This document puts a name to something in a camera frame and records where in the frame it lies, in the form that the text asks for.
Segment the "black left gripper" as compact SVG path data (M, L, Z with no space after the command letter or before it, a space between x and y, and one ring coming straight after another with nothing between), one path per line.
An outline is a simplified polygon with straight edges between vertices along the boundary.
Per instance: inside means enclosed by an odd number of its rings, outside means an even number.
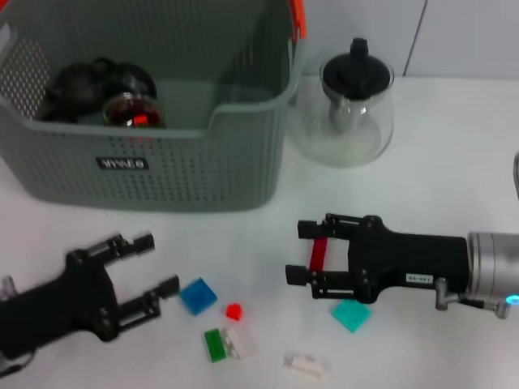
M161 317L161 301L179 294L177 275L137 297L117 302L105 266L155 250L145 233L133 240L120 233L66 256L63 273L1 303L1 353L21 357L77 331L109 342Z

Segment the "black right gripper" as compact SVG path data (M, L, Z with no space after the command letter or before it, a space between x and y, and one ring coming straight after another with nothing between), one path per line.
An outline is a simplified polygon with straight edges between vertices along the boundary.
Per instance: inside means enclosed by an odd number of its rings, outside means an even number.
M450 293L464 293L470 280L467 240L463 237L397 233L378 216L328 213L321 222L300 220L300 239L349 241L347 271L312 271L286 265L288 285L311 287L314 299L355 300L371 304L385 289L435 288L439 278Z

